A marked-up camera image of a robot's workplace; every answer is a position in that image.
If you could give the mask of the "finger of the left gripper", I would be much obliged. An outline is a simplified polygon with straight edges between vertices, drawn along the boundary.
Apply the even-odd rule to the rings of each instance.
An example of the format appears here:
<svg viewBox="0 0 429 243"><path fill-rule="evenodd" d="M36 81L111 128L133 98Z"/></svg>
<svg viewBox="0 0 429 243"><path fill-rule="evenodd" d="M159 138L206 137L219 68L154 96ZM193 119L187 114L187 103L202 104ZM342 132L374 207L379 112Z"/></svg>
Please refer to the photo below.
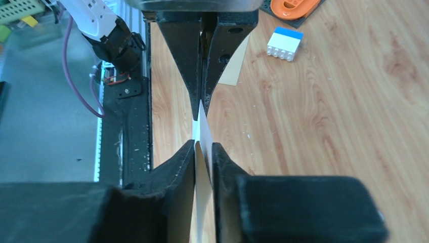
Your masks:
<svg viewBox="0 0 429 243"><path fill-rule="evenodd" d="M158 12L156 21L188 90L193 119L201 100L201 16L194 12Z"/></svg>
<svg viewBox="0 0 429 243"><path fill-rule="evenodd" d="M208 12L203 15L201 100L205 113L233 54L255 29L258 12Z"/></svg>

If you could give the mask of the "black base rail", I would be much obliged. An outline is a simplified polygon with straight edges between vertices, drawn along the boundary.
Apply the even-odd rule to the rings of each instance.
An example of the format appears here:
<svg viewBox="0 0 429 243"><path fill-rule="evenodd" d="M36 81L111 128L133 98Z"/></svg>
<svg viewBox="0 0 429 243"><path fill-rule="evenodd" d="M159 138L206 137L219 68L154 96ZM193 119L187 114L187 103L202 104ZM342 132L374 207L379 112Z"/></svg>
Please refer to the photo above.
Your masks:
<svg viewBox="0 0 429 243"><path fill-rule="evenodd" d="M105 115L99 121L94 180L125 187L152 170L151 80L143 66L119 80L103 86Z"/></svg>

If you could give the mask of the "brown paper envelope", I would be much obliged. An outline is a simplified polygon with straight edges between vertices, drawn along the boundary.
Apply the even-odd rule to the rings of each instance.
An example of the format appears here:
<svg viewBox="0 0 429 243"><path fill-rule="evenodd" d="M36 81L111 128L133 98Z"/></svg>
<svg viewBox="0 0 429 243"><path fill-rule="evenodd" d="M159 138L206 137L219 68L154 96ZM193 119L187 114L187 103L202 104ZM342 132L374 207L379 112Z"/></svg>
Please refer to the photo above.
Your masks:
<svg viewBox="0 0 429 243"><path fill-rule="evenodd" d="M243 40L226 65L218 84L237 86L250 34Z"/></svg>

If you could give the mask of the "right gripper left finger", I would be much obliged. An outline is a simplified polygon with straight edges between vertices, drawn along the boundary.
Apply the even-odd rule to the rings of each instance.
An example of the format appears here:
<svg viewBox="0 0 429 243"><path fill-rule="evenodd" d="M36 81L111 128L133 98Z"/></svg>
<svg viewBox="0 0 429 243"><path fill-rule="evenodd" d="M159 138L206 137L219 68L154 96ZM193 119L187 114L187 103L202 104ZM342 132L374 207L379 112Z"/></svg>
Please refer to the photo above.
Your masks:
<svg viewBox="0 0 429 243"><path fill-rule="evenodd" d="M140 183L1 184L1 242L188 242L194 141Z"/></svg>

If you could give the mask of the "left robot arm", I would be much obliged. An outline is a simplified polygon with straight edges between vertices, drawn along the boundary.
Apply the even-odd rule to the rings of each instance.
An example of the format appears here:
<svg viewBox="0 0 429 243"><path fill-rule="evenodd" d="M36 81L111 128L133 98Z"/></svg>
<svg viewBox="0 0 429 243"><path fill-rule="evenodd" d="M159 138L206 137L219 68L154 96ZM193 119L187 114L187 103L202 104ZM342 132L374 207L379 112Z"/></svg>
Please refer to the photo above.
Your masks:
<svg viewBox="0 0 429 243"><path fill-rule="evenodd" d="M261 1L128 1L157 23L188 90L193 119L207 113L227 64L259 21ZM131 71L135 36L103 1L62 1L96 55Z"/></svg>

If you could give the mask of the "blue white toy block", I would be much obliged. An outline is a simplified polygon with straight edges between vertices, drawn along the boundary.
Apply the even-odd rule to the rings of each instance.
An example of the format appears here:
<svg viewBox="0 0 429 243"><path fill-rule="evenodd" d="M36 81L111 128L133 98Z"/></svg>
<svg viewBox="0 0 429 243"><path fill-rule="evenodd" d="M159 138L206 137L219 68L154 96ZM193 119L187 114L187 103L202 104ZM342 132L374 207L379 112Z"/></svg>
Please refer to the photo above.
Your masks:
<svg viewBox="0 0 429 243"><path fill-rule="evenodd" d="M284 27L276 27L266 48L268 56L292 62L304 34Z"/></svg>

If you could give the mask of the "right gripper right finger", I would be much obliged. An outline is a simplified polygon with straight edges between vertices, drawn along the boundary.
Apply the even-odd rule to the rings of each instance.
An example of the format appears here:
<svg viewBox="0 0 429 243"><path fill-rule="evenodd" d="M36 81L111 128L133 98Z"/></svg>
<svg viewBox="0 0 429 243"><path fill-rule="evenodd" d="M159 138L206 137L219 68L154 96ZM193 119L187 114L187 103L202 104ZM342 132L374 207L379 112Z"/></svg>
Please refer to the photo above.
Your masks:
<svg viewBox="0 0 429 243"><path fill-rule="evenodd" d="M253 176L212 145L217 242L386 242L365 185L348 176Z"/></svg>

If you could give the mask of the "beige letter paper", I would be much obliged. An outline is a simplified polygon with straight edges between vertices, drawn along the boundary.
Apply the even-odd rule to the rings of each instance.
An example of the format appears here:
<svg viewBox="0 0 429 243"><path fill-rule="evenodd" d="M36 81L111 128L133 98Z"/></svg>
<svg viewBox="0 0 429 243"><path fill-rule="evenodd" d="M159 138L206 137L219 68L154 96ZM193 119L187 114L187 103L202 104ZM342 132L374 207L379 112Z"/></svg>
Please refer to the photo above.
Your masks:
<svg viewBox="0 0 429 243"><path fill-rule="evenodd" d="M212 194L212 137L202 101L192 122L195 151L195 193L192 213L192 242L216 242Z"/></svg>

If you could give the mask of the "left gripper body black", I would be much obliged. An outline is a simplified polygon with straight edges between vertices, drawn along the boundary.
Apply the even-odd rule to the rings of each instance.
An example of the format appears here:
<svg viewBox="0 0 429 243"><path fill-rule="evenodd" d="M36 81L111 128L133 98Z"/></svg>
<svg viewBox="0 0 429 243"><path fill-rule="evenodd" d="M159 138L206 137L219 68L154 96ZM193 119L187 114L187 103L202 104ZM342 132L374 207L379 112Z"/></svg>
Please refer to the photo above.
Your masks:
<svg viewBox="0 0 429 243"><path fill-rule="evenodd" d="M176 12L251 12L263 0L126 0L128 5L142 11Z"/></svg>

